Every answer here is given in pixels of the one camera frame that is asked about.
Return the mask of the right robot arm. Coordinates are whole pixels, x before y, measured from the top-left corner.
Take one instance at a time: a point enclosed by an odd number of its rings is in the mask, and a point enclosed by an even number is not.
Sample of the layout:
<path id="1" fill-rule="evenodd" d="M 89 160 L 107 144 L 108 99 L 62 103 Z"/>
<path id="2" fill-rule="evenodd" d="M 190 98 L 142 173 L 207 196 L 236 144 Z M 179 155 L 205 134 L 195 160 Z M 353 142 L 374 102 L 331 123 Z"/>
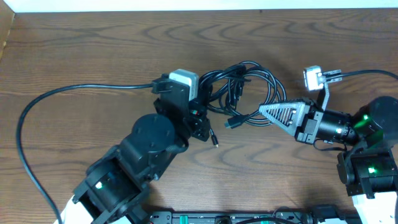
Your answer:
<path id="1" fill-rule="evenodd" d="M 338 143 L 339 178 L 362 223 L 397 223 L 397 99 L 380 96 L 354 115 L 327 109 L 328 97 L 264 104 L 259 113 L 297 142 Z"/>

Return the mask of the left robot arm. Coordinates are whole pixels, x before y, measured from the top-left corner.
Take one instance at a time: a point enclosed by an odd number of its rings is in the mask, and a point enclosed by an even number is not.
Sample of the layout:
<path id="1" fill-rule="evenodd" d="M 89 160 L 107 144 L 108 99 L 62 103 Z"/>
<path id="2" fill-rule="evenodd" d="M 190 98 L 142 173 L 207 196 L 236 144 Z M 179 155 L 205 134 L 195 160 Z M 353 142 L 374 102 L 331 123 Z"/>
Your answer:
<path id="1" fill-rule="evenodd" d="M 190 138 L 207 141 L 209 94 L 199 76 L 178 69 L 152 82 L 155 113 L 140 117 L 131 133 L 86 170 L 62 212 L 63 223 L 144 223 L 141 204 L 149 182 L 159 180 L 175 156 L 185 152 Z"/>

